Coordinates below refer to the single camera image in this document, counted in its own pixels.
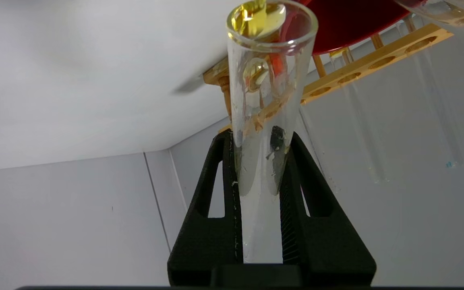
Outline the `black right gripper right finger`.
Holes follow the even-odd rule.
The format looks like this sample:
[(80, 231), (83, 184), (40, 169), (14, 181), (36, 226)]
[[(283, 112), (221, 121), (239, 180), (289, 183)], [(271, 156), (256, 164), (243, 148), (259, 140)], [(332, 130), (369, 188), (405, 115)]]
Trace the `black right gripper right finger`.
[(305, 286), (370, 286), (376, 262), (298, 134), (280, 186), (282, 260)]

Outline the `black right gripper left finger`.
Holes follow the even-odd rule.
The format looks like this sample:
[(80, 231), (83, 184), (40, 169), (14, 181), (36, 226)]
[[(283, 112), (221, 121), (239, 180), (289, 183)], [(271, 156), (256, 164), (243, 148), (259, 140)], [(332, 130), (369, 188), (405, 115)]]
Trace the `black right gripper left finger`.
[[(171, 286), (210, 286), (214, 268), (243, 263), (242, 220), (231, 130), (212, 140), (182, 227), (168, 259)], [(224, 216), (209, 217), (222, 165)]]

